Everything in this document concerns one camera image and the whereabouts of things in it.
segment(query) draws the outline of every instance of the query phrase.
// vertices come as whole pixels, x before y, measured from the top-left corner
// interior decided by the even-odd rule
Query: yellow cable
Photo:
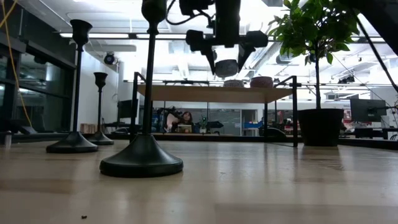
[[[4,25],[4,23],[7,21],[8,17],[11,15],[12,11],[14,10],[15,6],[17,5],[18,0],[14,0],[14,3],[12,4],[10,11],[8,13],[4,13],[4,19],[0,22],[0,28]]]
[[[21,91],[19,90],[19,82],[18,82],[17,70],[15,69],[14,57],[12,56],[11,41],[10,41],[10,36],[9,36],[9,33],[8,33],[8,25],[7,25],[6,7],[4,6],[4,3],[2,4],[2,13],[4,14],[4,23],[6,24],[6,35],[7,35],[7,41],[8,41],[8,49],[10,51],[12,70],[14,71],[14,76],[15,76],[15,83],[17,85],[19,96],[21,97],[21,103],[22,103],[22,107],[23,107],[24,112],[25,112],[26,119],[28,120],[29,125],[32,127],[32,122],[30,122],[29,116],[27,114],[25,103],[24,103],[24,99],[22,97]]]

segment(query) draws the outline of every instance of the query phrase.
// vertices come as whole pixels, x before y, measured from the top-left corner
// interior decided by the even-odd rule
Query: black candle holder
[[[93,26],[86,21],[73,19],[70,21],[73,28],[73,40],[77,44],[77,66],[76,66],[76,84],[75,84],[75,107],[73,110],[73,131],[69,135],[55,144],[49,145],[46,148],[48,153],[82,153],[82,152],[96,152],[98,146],[87,141],[77,131],[77,118],[79,110],[79,91],[80,91],[80,70],[81,70],[81,55],[83,53],[83,46],[88,43],[88,33]]]
[[[121,152],[101,161],[102,174],[112,177],[159,177],[181,172],[181,159],[164,151],[156,142],[151,132],[152,111],[151,93],[154,71],[155,40],[159,33],[157,25],[165,19],[166,0],[143,1],[142,14],[149,21],[149,52],[147,63],[146,90],[144,103],[143,133],[131,141]],[[135,121],[132,111],[131,122]]]
[[[104,135],[101,130],[101,104],[102,104],[102,88],[105,86],[105,79],[108,76],[107,73],[95,72],[95,85],[98,86],[98,120],[97,120],[97,132],[94,133],[87,140],[96,144],[97,146],[112,145],[114,141],[110,140]]]

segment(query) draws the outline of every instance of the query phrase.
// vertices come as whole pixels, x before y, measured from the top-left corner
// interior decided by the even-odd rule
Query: person
[[[186,111],[182,114],[182,119],[173,122],[172,133],[175,133],[178,129],[179,124],[190,125],[192,127],[192,133],[194,132],[194,124],[192,122],[192,114]]]

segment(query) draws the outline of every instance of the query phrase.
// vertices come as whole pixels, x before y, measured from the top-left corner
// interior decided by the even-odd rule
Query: tree trunk
[[[315,42],[315,75],[317,78],[317,84],[315,86],[317,94],[317,109],[321,108],[321,91],[319,87],[319,58],[318,58],[318,42]]]

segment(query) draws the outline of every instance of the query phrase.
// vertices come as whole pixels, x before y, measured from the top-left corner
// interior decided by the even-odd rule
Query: wooden floor
[[[398,223],[394,151],[160,142],[183,173],[117,179],[98,167],[127,141],[91,154],[48,144],[0,148],[0,223]]]

